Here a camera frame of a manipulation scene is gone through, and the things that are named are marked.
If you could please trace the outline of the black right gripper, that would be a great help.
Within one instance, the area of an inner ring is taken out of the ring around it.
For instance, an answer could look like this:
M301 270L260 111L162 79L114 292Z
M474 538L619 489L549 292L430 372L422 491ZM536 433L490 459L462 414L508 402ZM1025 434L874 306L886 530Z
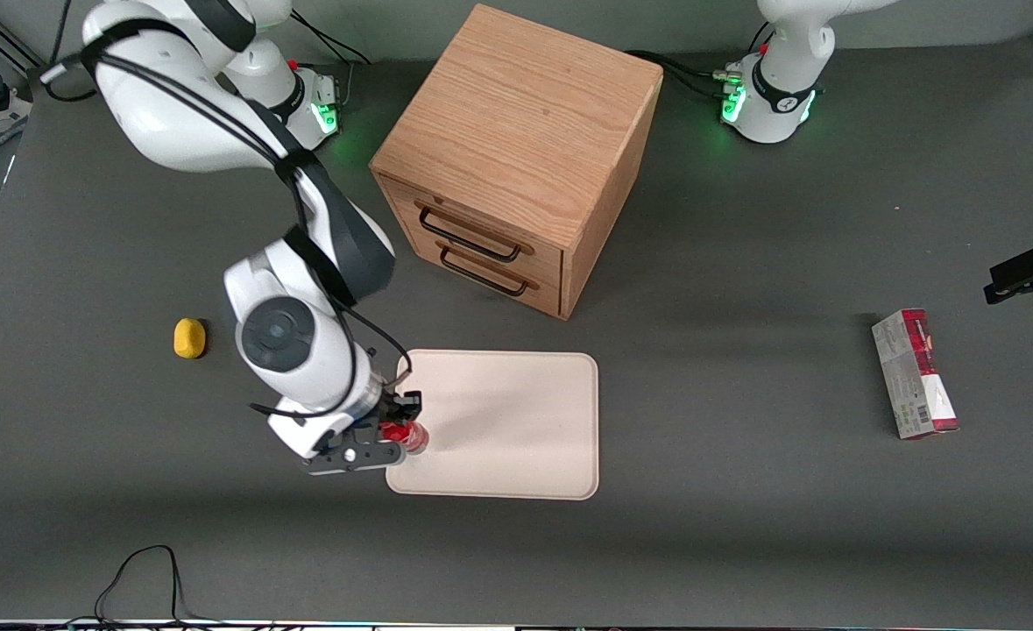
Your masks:
M379 448L384 455L406 455L407 447L421 446L421 392L381 392L379 403L359 420L379 434Z

